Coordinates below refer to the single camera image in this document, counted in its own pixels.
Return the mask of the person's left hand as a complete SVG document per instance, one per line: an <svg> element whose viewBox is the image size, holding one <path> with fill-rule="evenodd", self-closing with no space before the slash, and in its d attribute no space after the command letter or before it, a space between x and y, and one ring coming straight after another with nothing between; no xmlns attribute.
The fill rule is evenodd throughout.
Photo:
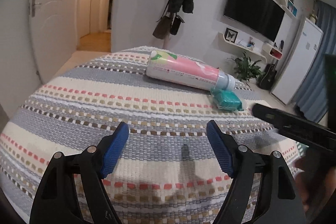
<svg viewBox="0 0 336 224"><path fill-rule="evenodd" d="M329 169L322 182L313 186L314 174L309 169L310 164L307 157L296 160L294 166L301 171L295 177L295 183L301 196L304 211L307 212L310 209L312 199L317 193L322 194L322 204L325 205L335 191L335 167Z"/></svg>

